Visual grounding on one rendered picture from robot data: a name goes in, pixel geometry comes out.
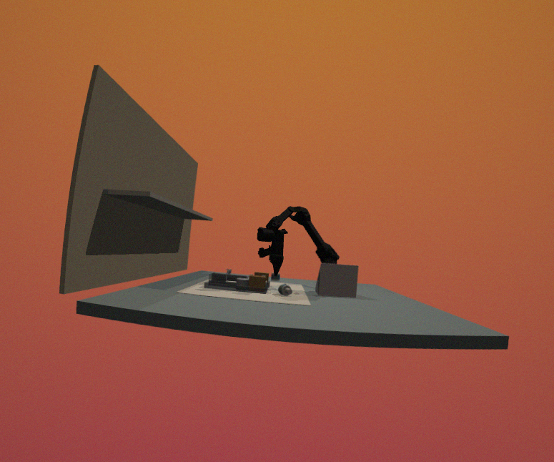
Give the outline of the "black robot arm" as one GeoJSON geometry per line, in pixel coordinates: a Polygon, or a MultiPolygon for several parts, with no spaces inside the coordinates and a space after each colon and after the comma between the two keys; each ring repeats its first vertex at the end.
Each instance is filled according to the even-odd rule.
{"type": "MultiPolygon", "coordinates": [[[[303,225],[306,229],[307,233],[312,238],[312,241],[317,246],[316,253],[320,258],[321,263],[337,264],[337,260],[339,260],[340,257],[333,250],[333,248],[322,239],[319,232],[311,222],[310,213],[304,207],[289,206],[282,214],[273,217],[266,225],[266,228],[259,227],[257,230],[258,241],[284,243],[284,234],[287,234],[288,232],[285,229],[278,229],[288,217],[290,217],[293,221],[296,221],[298,224],[303,225]],[[292,215],[293,212],[296,212],[295,216],[292,215]]],[[[271,249],[272,247],[270,247],[270,245],[267,249],[261,247],[258,251],[259,257],[263,258],[265,256],[270,256],[272,254],[271,249]]]]}

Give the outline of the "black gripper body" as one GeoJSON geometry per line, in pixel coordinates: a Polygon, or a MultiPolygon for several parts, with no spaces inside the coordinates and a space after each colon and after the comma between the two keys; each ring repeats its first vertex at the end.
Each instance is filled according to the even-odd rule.
{"type": "Polygon", "coordinates": [[[281,242],[272,242],[271,244],[271,255],[269,257],[269,260],[273,260],[275,262],[281,262],[284,260],[283,256],[283,247],[284,243],[281,242]]]}

